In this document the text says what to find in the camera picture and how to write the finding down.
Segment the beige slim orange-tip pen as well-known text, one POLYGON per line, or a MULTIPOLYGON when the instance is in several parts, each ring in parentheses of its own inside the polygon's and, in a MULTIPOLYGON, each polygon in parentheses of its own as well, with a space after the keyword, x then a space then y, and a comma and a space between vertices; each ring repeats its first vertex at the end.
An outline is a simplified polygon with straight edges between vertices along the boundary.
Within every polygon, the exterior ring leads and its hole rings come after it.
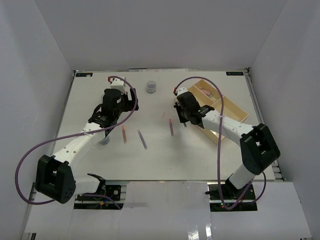
POLYGON ((123 135, 123 142, 126 144, 127 143, 127 135, 126 135, 126 129, 125 129, 124 125, 122 125, 122 135, 123 135))

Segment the pink chunky highlighter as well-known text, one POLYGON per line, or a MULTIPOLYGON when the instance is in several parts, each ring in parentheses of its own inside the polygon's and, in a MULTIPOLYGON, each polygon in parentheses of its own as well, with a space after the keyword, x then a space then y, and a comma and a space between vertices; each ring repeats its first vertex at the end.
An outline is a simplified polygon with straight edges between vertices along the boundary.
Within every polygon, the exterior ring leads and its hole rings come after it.
POLYGON ((201 90, 201 92, 202 92, 203 94, 205 94, 207 97, 209 97, 209 98, 212 97, 212 94, 211 94, 210 91, 208 91, 208 90, 206 90, 206 89, 204 89, 204 88, 200 88, 200 90, 201 90))

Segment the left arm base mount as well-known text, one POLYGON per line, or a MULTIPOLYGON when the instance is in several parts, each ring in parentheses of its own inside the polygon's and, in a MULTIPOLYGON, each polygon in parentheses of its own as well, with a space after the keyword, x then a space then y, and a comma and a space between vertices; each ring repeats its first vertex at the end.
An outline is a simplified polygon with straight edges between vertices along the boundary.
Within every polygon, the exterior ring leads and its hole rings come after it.
POLYGON ((107 181, 106 185, 96 193, 98 196, 75 197, 73 208, 75 210, 121 210, 124 206, 128 181, 107 181))

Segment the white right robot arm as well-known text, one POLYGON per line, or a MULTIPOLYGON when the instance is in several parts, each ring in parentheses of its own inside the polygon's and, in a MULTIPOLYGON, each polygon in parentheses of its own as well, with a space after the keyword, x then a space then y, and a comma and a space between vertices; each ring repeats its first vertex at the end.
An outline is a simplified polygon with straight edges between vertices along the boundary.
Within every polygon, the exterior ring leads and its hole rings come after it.
POLYGON ((181 123, 190 122, 201 129, 214 131, 240 147, 242 164, 225 181, 229 198, 236 200, 242 196, 245 185, 280 157, 281 152, 265 124, 253 126, 221 116, 212 106, 200 106, 193 93, 185 88, 178 89, 175 96, 174 108, 181 123))

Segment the purple slim capped pen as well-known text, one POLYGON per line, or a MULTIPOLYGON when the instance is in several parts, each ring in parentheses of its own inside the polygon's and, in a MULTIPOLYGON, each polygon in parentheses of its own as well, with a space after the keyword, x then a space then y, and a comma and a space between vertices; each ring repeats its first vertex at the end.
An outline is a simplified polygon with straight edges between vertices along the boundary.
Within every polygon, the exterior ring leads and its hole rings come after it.
POLYGON ((144 149, 146 150, 148 147, 147 147, 146 141, 145 141, 145 139, 144 139, 144 137, 142 135, 142 132, 138 129, 137 133, 138 133, 138 135, 140 137, 140 140, 142 142, 142 145, 143 145, 144 149))

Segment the pink slim red-tip pen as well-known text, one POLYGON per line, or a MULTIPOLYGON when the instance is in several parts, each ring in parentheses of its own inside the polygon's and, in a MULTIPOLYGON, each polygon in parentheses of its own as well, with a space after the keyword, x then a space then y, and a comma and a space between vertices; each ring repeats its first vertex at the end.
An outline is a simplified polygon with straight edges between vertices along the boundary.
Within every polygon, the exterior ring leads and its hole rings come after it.
POLYGON ((172 123, 171 119, 169 119, 169 128, 170 128, 170 134, 173 137, 174 136, 174 129, 173 129, 173 123, 172 123))

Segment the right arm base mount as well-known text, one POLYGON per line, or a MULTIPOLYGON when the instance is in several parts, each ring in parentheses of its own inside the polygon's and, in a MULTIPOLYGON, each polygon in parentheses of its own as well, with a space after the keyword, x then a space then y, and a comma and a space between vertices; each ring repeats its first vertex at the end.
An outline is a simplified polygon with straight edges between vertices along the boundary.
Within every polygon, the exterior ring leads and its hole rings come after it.
MULTIPOLYGON (((222 195, 224 202, 227 207, 231 207, 237 199, 240 197, 241 193, 245 189, 243 187, 239 192, 232 193, 231 191, 227 190, 225 184, 221 185, 222 195)), ((212 213, 215 212, 256 212, 258 210, 256 203, 251 203, 256 199, 256 193, 254 191, 253 185, 251 184, 244 196, 240 199, 238 204, 231 210, 227 210, 220 198, 219 194, 219 186, 217 183, 209 184, 208 190, 205 192, 206 195, 209 197, 209 206, 210 211, 212 213)))

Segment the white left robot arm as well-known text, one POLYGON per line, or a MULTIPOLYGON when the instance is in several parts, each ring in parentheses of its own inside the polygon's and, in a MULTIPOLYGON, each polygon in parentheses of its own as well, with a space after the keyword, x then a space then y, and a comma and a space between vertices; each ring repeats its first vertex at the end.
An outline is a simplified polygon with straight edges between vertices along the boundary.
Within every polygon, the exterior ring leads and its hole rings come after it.
POLYGON ((103 198, 106 193, 104 178, 93 173, 75 177, 74 171, 87 153, 105 141, 118 126, 122 113, 138 109, 134 88, 128 93, 115 88, 105 89, 102 103, 94 109, 80 135, 53 155, 43 155, 38 160, 35 190, 61 204, 74 195, 90 194, 96 200, 103 198))

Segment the clear jar blue beads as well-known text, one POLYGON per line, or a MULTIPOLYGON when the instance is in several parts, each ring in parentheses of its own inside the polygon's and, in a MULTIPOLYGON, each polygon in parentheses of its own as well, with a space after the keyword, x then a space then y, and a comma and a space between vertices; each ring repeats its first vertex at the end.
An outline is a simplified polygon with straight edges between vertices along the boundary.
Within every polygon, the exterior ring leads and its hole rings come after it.
POLYGON ((102 139, 99 143, 101 145, 106 145, 110 142, 110 137, 109 136, 106 136, 104 139, 102 139))

